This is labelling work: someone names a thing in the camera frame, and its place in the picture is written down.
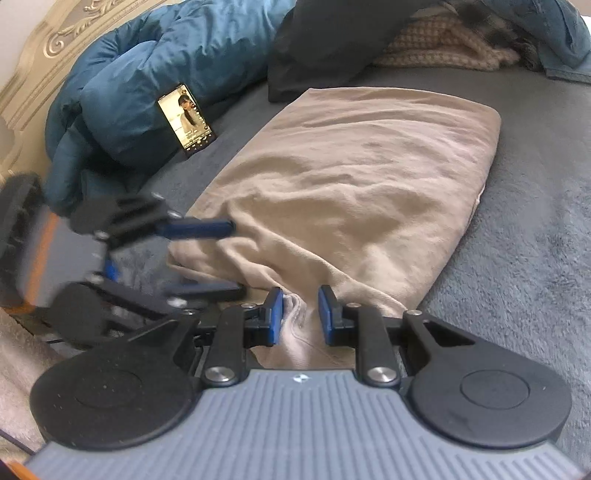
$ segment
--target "ornate headboard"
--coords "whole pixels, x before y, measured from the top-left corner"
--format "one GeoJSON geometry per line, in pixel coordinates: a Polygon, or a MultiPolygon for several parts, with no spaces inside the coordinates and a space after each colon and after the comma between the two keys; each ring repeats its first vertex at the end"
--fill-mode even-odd
{"type": "Polygon", "coordinates": [[[56,1],[29,36],[16,72],[0,91],[0,175],[46,174],[47,111],[72,65],[92,41],[149,9],[179,1],[56,1]]]}

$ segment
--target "bed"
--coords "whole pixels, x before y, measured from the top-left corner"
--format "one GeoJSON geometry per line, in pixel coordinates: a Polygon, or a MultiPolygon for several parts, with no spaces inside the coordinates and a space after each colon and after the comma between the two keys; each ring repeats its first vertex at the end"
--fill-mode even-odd
{"type": "MultiPolygon", "coordinates": [[[[33,35],[28,60],[24,55],[0,94],[0,113],[15,135],[2,158],[3,176],[47,171],[44,116],[84,45],[163,2],[110,2],[113,8],[90,22],[86,32],[60,37],[58,31],[76,24],[70,16],[74,10],[82,18],[88,13],[84,6],[107,2],[65,3],[54,8],[53,23],[33,35]],[[56,40],[65,43],[50,43],[56,40]]],[[[591,89],[519,68],[481,73],[376,67],[366,69],[352,86],[431,90],[489,105],[501,114],[498,152],[480,206],[421,308],[559,372],[573,395],[560,447],[591,468],[591,89]]],[[[253,85],[213,124],[219,138],[211,146],[186,161],[179,154],[145,191],[188,210],[283,107],[267,101],[266,83],[253,85]]],[[[154,291],[169,275],[166,253],[167,243],[158,239],[120,252],[123,280],[154,291]]]]}

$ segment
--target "blue duvet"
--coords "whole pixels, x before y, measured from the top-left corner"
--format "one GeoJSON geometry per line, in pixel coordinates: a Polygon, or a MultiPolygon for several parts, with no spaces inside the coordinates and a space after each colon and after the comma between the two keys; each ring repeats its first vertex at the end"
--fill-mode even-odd
{"type": "Polygon", "coordinates": [[[90,45],[46,123],[48,204],[68,215],[86,196],[137,191],[178,150],[157,99],[184,83],[208,109],[267,73],[294,0],[186,0],[90,45]]]}

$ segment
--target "tan knit blanket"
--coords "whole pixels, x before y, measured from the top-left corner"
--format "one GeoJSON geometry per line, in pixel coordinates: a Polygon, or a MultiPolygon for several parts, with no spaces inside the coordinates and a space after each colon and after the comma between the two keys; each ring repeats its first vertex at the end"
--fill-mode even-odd
{"type": "Polygon", "coordinates": [[[378,57],[387,67],[459,67],[493,71],[519,61],[510,48],[493,48],[454,14],[421,18],[405,27],[378,57]]]}

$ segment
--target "smartphone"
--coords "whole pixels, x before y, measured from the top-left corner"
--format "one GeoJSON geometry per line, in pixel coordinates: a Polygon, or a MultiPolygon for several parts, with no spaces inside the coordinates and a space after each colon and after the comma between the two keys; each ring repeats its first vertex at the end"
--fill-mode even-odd
{"type": "Polygon", "coordinates": [[[186,85],[161,97],[158,105],[187,155],[203,150],[217,138],[186,85]]]}

